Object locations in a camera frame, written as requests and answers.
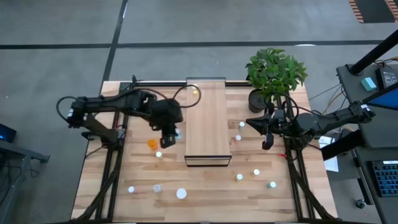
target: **chair wheel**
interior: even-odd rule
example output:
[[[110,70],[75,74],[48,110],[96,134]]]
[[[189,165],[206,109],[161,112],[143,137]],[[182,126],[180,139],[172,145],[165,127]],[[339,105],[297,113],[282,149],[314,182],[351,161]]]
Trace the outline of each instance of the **chair wheel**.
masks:
[[[355,205],[356,205],[357,208],[360,208],[360,209],[362,209],[362,208],[364,208],[365,206],[367,206],[365,200],[363,200],[363,199],[357,200],[357,201],[355,202]]]

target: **wooden table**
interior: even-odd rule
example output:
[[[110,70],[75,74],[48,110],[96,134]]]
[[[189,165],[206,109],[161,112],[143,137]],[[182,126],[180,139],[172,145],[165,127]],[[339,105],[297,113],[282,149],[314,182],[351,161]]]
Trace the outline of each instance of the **wooden table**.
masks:
[[[105,82],[104,96],[117,95],[120,82]],[[172,97],[178,87],[153,87],[167,97]],[[238,123],[255,118],[248,109],[249,87],[226,87],[229,149],[232,160],[228,167],[187,167],[185,154],[185,120],[177,126],[183,138],[176,145],[162,149],[164,158],[159,160],[148,148],[149,139],[159,139],[161,133],[152,131],[146,121],[130,117],[126,132],[123,162],[114,209],[114,222],[276,222],[296,221],[292,187],[285,158],[284,142],[275,136],[274,146],[261,149],[263,136],[246,125],[240,135],[242,140],[234,142],[239,133]],[[309,109],[304,86],[298,86],[291,97],[299,106]],[[181,105],[187,104],[187,90],[177,96]],[[187,110],[183,109],[185,118]],[[113,113],[101,113],[97,120],[111,127]],[[99,141],[89,143],[87,153],[101,145]],[[81,215],[98,193],[103,175],[106,150],[102,149],[85,160],[72,211],[72,218]],[[310,189],[320,203],[333,216],[337,216],[328,177],[319,150],[308,147],[303,151]],[[260,175],[251,175],[254,169]],[[243,174],[243,181],[236,182],[236,174]],[[274,181],[276,189],[266,185]],[[163,191],[152,191],[160,184]],[[127,189],[134,186],[130,194]],[[187,197],[179,200],[176,190],[185,188]],[[304,214],[307,213],[304,196],[300,198]],[[106,215],[108,201],[104,203]]]

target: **teal object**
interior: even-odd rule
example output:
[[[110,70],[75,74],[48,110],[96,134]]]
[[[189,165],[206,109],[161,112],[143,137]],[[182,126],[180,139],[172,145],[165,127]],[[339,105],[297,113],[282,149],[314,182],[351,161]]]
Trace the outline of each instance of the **teal object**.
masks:
[[[367,91],[372,91],[376,88],[376,85],[374,84],[372,78],[370,78],[370,77],[364,78],[361,81],[361,83],[362,83],[362,86],[365,87],[365,89]]]

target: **green plant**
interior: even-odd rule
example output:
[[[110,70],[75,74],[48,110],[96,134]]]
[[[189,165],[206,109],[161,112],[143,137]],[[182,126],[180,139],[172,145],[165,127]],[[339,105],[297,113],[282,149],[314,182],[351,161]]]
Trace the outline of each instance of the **green plant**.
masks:
[[[308,76],[304,62],[298,62],[293,56],[282,54],[285,50],[268,48],[257,51],[250,57],[251,63],[246,65],[251,85],[260,89],[263,96],[272,91],[285,93],[295,90],[297,84],[303,85]]]

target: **keyboard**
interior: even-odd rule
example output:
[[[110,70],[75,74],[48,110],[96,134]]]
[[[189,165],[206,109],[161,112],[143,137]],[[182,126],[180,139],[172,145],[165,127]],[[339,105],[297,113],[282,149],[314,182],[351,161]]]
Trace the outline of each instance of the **keyboard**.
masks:
[[[398,161],[372,161],[380,197],[398,196]]]

